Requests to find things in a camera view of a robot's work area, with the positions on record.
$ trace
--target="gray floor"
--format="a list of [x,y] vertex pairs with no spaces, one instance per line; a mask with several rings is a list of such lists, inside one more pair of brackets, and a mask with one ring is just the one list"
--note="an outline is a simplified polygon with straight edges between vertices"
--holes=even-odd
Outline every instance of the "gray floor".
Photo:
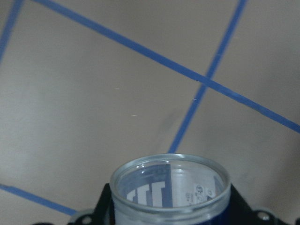
[[[238,1],[56,0],[205,75]],[[12,6],[0,0],[2,30]],[[300,3],[249,0],[214,81],[300,124]],[[121,164],[166,153],[200,84],[25,0],[0,66],[0,183],[94,208]],[[208,89],[178,153],[211,158],[254,208],[300,216],[300,135]],[[69,216],[0,190],[0,223]]]

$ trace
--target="blue tape line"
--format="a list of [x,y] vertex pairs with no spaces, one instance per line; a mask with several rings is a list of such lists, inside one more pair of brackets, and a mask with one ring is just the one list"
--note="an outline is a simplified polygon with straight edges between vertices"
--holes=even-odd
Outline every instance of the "blue tape line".
[[[218,65],[220,64],[220,61],[221,61],[221,59],[224,55],[224,52],[230,42],[230,39],[234,33],[234,30],[237,27],[237,24],[241,17],[242,11],[245,8],[246,2],[247,2],[247,0],[240,0],[239,4],[236,7],[236,10],[235,10],[233,17],[228,25],[228,28],[223,36],[220,46],[219,46],[217,52],[215,53],[214,59],[208,69],[208,72],[206,73],[206,77],[209,79],[213,78],[213,76],[218,68]],[[197,93],[194,97],[194,101],[192,102],[185,118],[183,119],[183,122],[182,122],[182,124],[170,146],[168,153],[175,153],[177,151],[177,149],[182,141],[182,138],[183,138],[192,118],[194,117],[197,108],[199,107],[199,105],[203,99],[206,89],[207,89],[207,86],[202,84],[200,89],[197,91]]]
[[2,189],[4,191],[7,191],[9,193],[12,193],[14,195],[17,195],[19,197],[25,198],[29,201],[38,203],[38,204],[43,205],[45,207],[48,207],[50,209],[56,210],[58,212],[70,215],[70,216],[74,215],[77,212],[76,210],[73,210],[73,209],[68,208],[66,206],[63,206],[63,205],[59,205],[59,204],[54,203],[54,202],[51,202],[47,199],[44,199],[44,198],[39,197],[37,195],[34,195],[34,194],[29,193],[29,192],[23,191],[23,190],[18,189],[16,187],[0,185],[0,189]]
[[2,58],[6,49],[6,46],[9,41],[10,34],[13,30],[13,27],[15,25],[15,22],[17,20],[17,17],[21,11],[22,5],[23,5],[24,0],[15,0],[9,16],[7,18],[5,27],[2,31],[1,37],[0,37],[0,63],[2,62]]
[[193,71],[191,69],[188,69],[188,68],[186,68],[186,67],[184,67],[162,55],[159,55],[158,53],[112,31],[100,24],[97,24],[96,22],[94,22],[76,12],[73,12],[72,10],[70,10],[66,7],[63,7],[51,0],[33,0],[33,1],[38,2],[44,6],[52,9],[53,11],[60,13],[61,15],[66,16],[66,17],[70,18],[71,20],[74,20],[88,28],[91,28],[92,30],[106,36],[107,38],[110,38],[124,46],[127,46],[128,48],[130,48],[146,57],[149,57],[149,58],[153,59],[154,61],[156,61],[156,62],[158,62],[158,63],[160,63],[160,64],[162,64],[162,65],[164,65],[186,77],[189,77],[195,81],[199,81],[202,84],[206,85],[207,87],[210,87],[219,93],[222,93],[222,94],[224,94],[246,106],[249,106],[250,108],[257,110],[259,113],[269,117],[270,119],[300,133],[300,125],[263,107],[262,105],[255,103],[254,101],[230,90],[229,88],[226,88],[225,86],[223,86],[215,81],[212,81],[211,79],[209,79],[201,74],[196,73],[195,71]]

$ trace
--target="blue tape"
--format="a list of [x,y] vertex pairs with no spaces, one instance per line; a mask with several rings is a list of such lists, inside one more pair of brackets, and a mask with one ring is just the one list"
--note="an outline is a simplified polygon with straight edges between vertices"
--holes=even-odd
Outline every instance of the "blue tape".
[[252,109],[255,109],[257,110],[259,113],[269,117],[270,119],[300,133],[300,125],[284,118],[283,116],[253,102],[252,100],[224,87],[223,85],[217,83],[217,82],[214,82],[212,81],[211,79],[201,75],[201,74],[198,74],[196,73],[195,71],[191,70],[191,69],[188,69],[64,6],[61,6],[51,0],[33,0],[35,2],[38,2],[50,9],[52,9],[53,11],[57,12],[57,13],[60,13],[61,15],[63,16],[66,16],[68,18],[70,18],[71,20],[74,20],[88,28],[91,28],[92,30],[106,36],[107,38],[109,39],[112,39],[146,57],[149,57],[151,59],[153,59],[154,61],[186,76],[186,77],[189,77],[195,81],[199,81],[201,82],[202,84],[204,84],[205,86],[207,87],[210,87],[212,88],[213,90],[219,92],[219,93],[222,93],[228,97],[230,97],[231,99],[234,99],[246,106],[249,106],[250,108]]
[[[209,79],[213,78],[213,76],[218,68],[218,65],[220,64],[220,61],[221,61],[221,59],[224,55],[224,52],[230,42],[230,39],[234,33],[234,30],[237,27],[237,24],[241,17],[242,11],[245,8],[246,2],[247,2],[247,0],[240,0],[239,4],[236,7],[236,10],[235,10],[233,17],[228,25],[228,28],[223,36],[220,46],[219,46],[217,52],[215,53],[214,59],[208,69],[208,72],[206,73],[206,77]],[[182,124],[170,146],[168,153],[175,153],[177,151],[178,146],[180,145],[182,138],[183,138],[192,118],[194,117],[194,114],[195,114],[197,108],[199,107],[199,105],[203,99],[206,89],[207,89],[207,86],[202,84],[200,89],[197,91],[197,93],[194,97],[194,101],[192,102],[185,118],[183,119],[183,122],[182,122]]]
[[59,205],[59,204],[54,203],[54,202],[51,202],[47,199],[44,199],[44,198],[39,197],[37,195],[34,195],[34,194],[29,193],[29,192],[23,191],[23,190],[18,189],[16,187],[0,185],[0,189],[2,189],[4,191],[7,191],[9,193],[12,193],[14,195],[17,195],[19,197],[22,197],[24,199],[27,199],[29,201],[38,203],[38,204],[43,205],[45,207],[48,207],[50,209],[56,210],[58,212],[70,215],[70,216],[74,215],[77,212],[76,210],[73,210],[73,209],[68,208],[66,206],[63,206],[63,205]]
[[4,29],[3,29],[1,37],[0,37],[0,63],[2,62],[2,58],[4,55],[5,49],[7,47],[10,34],[13,30],[13,27],[18,18],[18,15],[21,11],[23,2],[24,2],[24,0],[15,0],[14,4],[10,10],[10,13],[8,15],[6,24],[4,26]]

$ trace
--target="metal bolt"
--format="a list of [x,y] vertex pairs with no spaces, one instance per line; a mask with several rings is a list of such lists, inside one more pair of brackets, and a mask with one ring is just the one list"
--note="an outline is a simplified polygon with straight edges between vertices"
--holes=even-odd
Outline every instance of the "metal bolt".
[[270,216],[269,216],[269,214],[266,213],[266,212],[260,211],[260,212],[258,212],[257,216],[258,216],[258,218],[260,218],[260,219],[263,220],[263,221],[268,221],[268,220],[270,220]]

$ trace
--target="concrete floor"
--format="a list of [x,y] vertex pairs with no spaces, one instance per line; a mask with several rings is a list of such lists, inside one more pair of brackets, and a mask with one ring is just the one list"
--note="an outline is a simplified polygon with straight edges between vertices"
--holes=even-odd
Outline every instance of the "concrete floor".
[[[55,2],[202,75],[239,3]],[[13,3],[0,0],[1,30]],[[299,21],[299,1],[249,0],[213,80],[300,124]],[[169,150],[199,86],[25,0],[0,65],[0,184],[94,208],[117,167]],[[299,144],[299,132],[208,88],[177,152],[219,162],[251,206],[293,224]],[[70,217],[4,190],[0,201],[3,225]]]

